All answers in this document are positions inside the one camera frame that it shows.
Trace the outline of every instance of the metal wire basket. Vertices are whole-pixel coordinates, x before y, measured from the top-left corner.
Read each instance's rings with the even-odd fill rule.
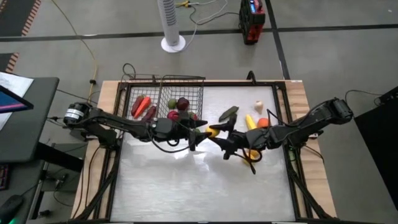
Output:
[[[156,117],[166,118],[170,111],[176,111],[177,109],[169,109],[169,100],[184,97],[189,101],[188,112],[195,113],[201,119],[205,79],[187,75],[165,75],[160,83]]]

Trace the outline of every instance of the yellow corn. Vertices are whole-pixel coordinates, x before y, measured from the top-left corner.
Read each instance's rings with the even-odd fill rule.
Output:
[[[253,118],[248,114],[246,115],[246,126],[248,127],[248,130],[257,128],[256,124],[253,121]]]

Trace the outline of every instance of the yellow cable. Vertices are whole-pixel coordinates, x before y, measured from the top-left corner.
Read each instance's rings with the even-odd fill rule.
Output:
[[[70,20],[68,19],[67,15],[65,15],[65,13],[62,11],[62,9],[58,6],[58,4],[57,4],[54,0],[51,0],[51,1],[55,4],[55,6],[59,9],[59,11],[62,13],[62,15],[63,15],[63,16],[65,17],[65,19],[68,21],[68,23],[69,23],[70,27],[73,29],[73,32],[75,33],[75,35],[76,35],[77,37],[79,37],[79,35],[77,34],[77,32],[76,32],[74,26],[72,25],[72,23],[71,23]],[[88,47],[88,45],[86,44],[86,42],[85,42],[82,38],[79,38],[79,39],[80,39],[80,41],[82,41],[83,44],[86,46],[87,50],[88,50],[88,51],[90,52],[90,54],[91,54],[91,57],[93,58],[93,62],[94,62],[94,75],[93,75],[92,80],[95,80],[96,77],[97,77],[97,71],[98,71],[98,63],[97,63],[97,60],[96,60],[95,57],[94,57],[93,51],[91,51],[91,49]],[[91,103],[91,96],[92,96],[92,93],[93,93],[93,87],[94,87],[94,84],[93,84],[93,83],[90,83],[90,92],[89,92],[89,94],[88,94],[88,101],[87,101],[88,103]]]

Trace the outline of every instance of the red battery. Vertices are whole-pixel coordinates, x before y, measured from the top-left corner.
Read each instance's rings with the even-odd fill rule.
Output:
[[[245,44],[255,44],[266,22],[266,13],[261,0],[241,0],[239,27]]]

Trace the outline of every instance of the computer monitor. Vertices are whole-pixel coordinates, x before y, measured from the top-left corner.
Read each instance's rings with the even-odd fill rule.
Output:
[[[0,114],[33,109],[33,104],[0,85]]]

